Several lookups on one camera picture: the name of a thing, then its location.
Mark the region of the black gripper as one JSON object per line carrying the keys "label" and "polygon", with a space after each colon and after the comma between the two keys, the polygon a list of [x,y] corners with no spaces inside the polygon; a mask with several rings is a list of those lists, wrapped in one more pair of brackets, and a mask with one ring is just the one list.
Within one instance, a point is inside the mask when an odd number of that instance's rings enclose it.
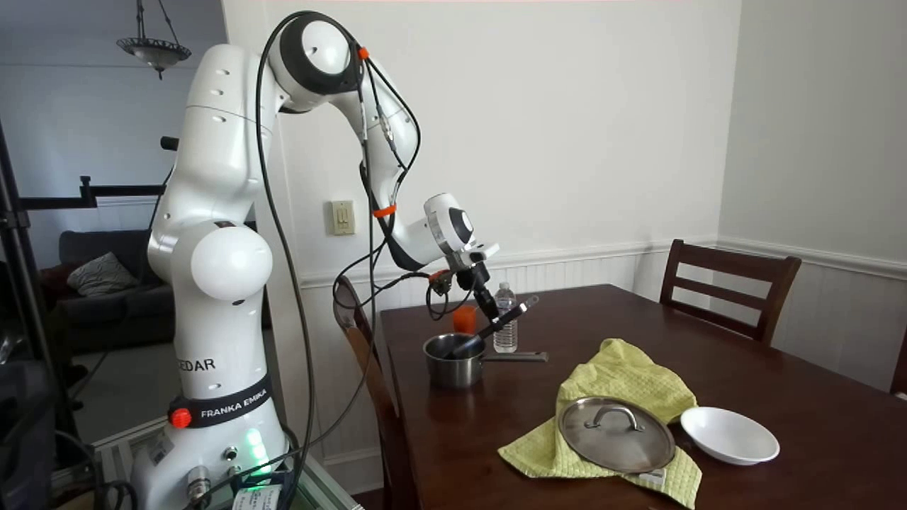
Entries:
{"label": "black gripper", "polygon": [[450,273],[462,289],[475,289],[477,306],[494,323],[501,311],[494,292],[484,286],[492,280],[489,262],[500,253],[497,245],[466,245],[450,251]]}

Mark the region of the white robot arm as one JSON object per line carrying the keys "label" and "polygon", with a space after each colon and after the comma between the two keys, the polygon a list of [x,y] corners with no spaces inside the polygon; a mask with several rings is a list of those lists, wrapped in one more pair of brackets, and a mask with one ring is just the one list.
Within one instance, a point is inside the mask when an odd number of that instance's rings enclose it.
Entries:
{"label": "white robot arm", "polygon": [[421,150],[421,126],[370,51],[331,17],[283,17],[261,54],[217,47],[187,93],[177,168],[164,185],[149,262],[177,304],[181,394],[164,447],[137,460],[139,510],[185,510],[207,486],[290,452],[261,337],[270,245],[246,224],[263,191],[266,136],[282,115],[337,109],[363,146],[367,195],[404,270],[448,263],[482,292],[482,245],[455,195],[398,222],[398,194]]}

